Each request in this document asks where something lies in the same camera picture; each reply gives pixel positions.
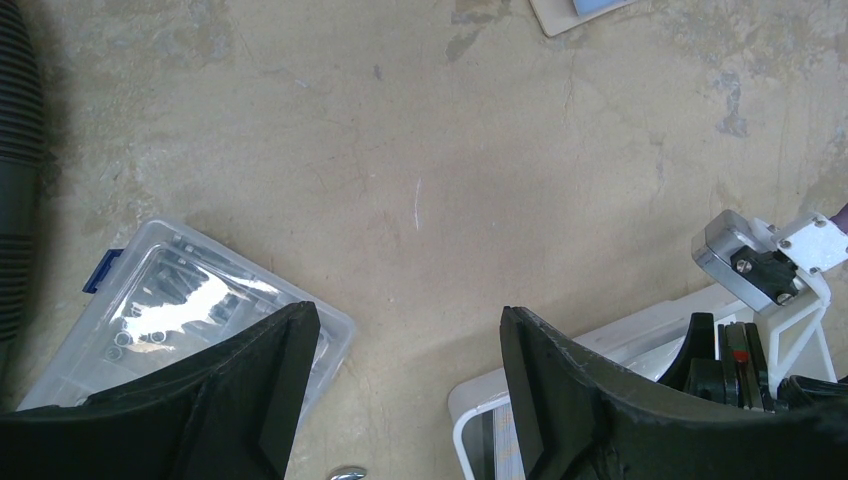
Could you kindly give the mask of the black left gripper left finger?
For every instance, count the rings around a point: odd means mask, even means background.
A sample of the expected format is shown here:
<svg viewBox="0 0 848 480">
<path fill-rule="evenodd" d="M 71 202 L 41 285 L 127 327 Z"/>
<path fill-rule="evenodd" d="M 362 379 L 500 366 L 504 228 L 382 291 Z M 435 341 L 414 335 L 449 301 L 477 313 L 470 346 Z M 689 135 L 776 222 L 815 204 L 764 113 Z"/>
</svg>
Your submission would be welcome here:
<svg viewBox="0 0 848 480">
<path fill-rule="evenodd" d="M 75 407 L 1 418 L 5 479 L 281 479 L 320 321 L 293 303 Z"/>
</svg>

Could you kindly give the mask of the grey credit card stack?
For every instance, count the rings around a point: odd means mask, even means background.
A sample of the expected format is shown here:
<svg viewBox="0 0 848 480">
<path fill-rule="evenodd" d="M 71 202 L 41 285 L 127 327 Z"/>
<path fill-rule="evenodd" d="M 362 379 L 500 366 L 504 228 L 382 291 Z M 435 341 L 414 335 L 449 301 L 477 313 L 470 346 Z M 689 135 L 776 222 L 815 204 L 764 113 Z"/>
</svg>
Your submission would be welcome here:
<svg viewBox="0 0 848 480">
<path fill-rule="evenodd" d="M 496 480 L 526 479 L 510 403 L 493 410 L 493 457 Z"/>
</svg>

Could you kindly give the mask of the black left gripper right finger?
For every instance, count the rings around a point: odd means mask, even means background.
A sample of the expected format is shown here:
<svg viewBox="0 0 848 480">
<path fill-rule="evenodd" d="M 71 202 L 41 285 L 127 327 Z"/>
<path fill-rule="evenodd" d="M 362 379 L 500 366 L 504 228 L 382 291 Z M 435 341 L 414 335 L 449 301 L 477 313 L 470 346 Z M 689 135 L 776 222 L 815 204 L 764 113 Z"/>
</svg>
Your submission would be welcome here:
<svg viewBox="0 0 848 480">
<path fill-rule="evenodd" d="M 529 479 L 843 479 L 847 405 L 770 414 L 652 382 L 524 307 L 500 344 Z"/>
</svg>

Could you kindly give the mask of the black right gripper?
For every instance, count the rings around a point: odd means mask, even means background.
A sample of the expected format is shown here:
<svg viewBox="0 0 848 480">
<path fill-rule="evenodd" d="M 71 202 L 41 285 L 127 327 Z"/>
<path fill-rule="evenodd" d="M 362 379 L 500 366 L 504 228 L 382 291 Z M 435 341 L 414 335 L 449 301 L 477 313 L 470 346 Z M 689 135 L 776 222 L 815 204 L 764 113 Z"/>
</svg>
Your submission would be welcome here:
<svg viewBox="0 0 848 480">
<path fill-rule="evenodd" d="M 717 325 L 711 313 L 694 313 L 682 346 L 659 384 L 714 403 L 764 412 L 787 412 L 845 401 L 847 380 L 791 375 L 769 388 L 767 361 L 753 323 Z"/>
</svg>

